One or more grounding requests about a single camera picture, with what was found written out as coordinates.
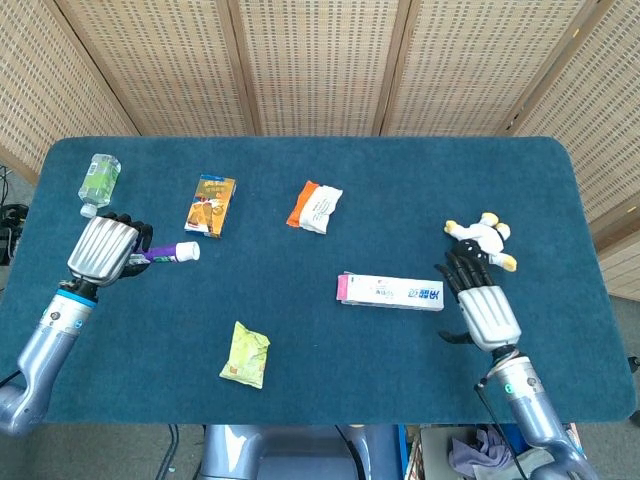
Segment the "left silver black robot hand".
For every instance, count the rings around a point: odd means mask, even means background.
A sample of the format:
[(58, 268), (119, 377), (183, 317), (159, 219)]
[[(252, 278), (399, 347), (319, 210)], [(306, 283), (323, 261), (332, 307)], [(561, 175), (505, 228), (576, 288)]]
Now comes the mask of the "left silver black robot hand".
[(109, 212), (91, 219), (74, 247), (67, 266), (74, 279), (106, 287), (116, 280), (134, 277), (147, 264), (130, 264), (132, 254), (147, 252), (153, 227), (134, 221), (128, 214)]

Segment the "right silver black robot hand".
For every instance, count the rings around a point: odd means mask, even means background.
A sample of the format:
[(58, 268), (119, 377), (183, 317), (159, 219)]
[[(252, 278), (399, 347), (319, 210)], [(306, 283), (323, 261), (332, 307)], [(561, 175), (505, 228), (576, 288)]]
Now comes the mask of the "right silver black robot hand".
[(449, 344), (473, 344), (494, 357), (516, 350), (522, 334), (510, 303), (491, 277), (486, 264), (476, 258), (445, 253), (446, 264), (436, 264), (465, 320), (467, 330), (438, 335)]

